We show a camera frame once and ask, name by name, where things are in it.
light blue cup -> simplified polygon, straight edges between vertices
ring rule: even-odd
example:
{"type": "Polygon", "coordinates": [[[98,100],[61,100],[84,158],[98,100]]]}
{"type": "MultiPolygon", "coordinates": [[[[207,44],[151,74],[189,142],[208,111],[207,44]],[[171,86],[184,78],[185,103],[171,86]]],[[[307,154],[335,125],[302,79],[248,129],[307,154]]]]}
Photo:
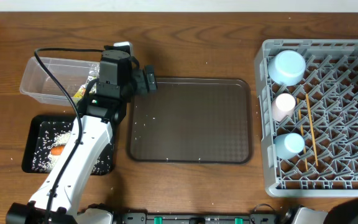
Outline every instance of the light blue cup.
{"type": "Polygon", "coordinates": [[[276,145],[276,155],[281,159],[291,159],[305,147],[305,140],[297,133],[279,135],[273,142],[276,145]]]}
{"type": "Polygon", "coordinates": [[[293,86],[299,83],[306,70],[305,59],[298,52],[284,50],[269,61],[267,71],[279,85],[293,86]]]}

carrot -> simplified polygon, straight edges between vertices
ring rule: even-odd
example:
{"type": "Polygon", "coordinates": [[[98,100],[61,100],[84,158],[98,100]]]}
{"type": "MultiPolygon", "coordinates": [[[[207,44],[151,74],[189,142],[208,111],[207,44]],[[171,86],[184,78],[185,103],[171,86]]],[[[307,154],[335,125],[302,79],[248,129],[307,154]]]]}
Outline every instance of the carrot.
{"type": "Polygon", "coordinates": [[[50,153],[54,156],[60,156],[60,154],[63,152],[64,148],[65,148],[65,146],[53,147],[52,150],[50,151],[50,153]]]}

wooden chopstick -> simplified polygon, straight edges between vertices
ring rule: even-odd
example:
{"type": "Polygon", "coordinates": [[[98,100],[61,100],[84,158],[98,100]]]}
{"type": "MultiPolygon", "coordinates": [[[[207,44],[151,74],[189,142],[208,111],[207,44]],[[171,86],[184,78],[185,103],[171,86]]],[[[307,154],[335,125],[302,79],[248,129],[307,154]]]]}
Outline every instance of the wooden chopstick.
{"type": "MultiPolygon", "coordinates": [[[[301,109],[298,110],[298,117],[299,117],[299,120],[301,120],[301,109]]],[[[303,137],[303,125],[301,124],[301,135],[303,137]]],[[[303,147],[303,153],[306,154],[306,145],[303,147]]],[[[306,171],[309,170],[308,168],[308,160],[305,158],[305,167],[306,167],[306,171]]]]}
{"type": "Polygon", "coordinates": [[[316,166],[318,166],[317,152],[316,152],[316,141],[314,140],[313,122],[312,122],[312,120],[311,120],[309,94],[306,94],[306,104],[308,105],[308,114],[309,114],[309,123],[310,123],[310,133],[311,133],[311,141],[313,142],[314,159],[315,159],[315,161],[316,161],[316,166]]]}

wire grid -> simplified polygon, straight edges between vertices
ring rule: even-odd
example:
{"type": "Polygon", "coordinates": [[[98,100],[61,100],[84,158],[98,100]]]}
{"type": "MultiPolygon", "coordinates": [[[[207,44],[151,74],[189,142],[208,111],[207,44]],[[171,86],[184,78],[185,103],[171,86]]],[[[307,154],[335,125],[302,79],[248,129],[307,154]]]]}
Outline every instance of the wire grid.
{"type": "Polygon", "coordinates": [[[277,158],[277,189],[358,189],[358,56],[310,55],[305,60],[306,72],[299,85],[280,86],[270,77],[267,79],[271,101],[281,93],[301,100],[293,116],[273,122],[273,138],[285,133],[300,134],[303,125],[306,143],[306,153],[289,160],[277,158]],[[318,166],[306,93],[311,103],[318,166]]]}

wooden table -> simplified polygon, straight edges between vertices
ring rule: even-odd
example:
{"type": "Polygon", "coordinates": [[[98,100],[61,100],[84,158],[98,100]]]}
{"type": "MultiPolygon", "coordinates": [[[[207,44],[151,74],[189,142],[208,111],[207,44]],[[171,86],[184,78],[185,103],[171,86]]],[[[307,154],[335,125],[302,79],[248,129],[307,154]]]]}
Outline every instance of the wooden table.
{"type": "MultiPolygon", "coordinates": [[[[251,87],[254,158],[244,166],[153,164],[125,152],[128,119],[119,128],[116,168],[90,177],[81,208],[107,203],[149,212],[249,213],[301,203],[329,210],[346,198],[272,198],[264,189],[254,57],[265,39],[358,39],[358,14],[300,13],[0,13],[0,223],[12,202],[27,203],[46,174],[26,174],[22,156],[31,119],[71,113],[21,95],[19,85],[37,47],[96,48],[131,41],[141,64],[170,77],[241,78],[251,87]]],[[[98,54],[50,57],[98,61],[98,54]]]]}

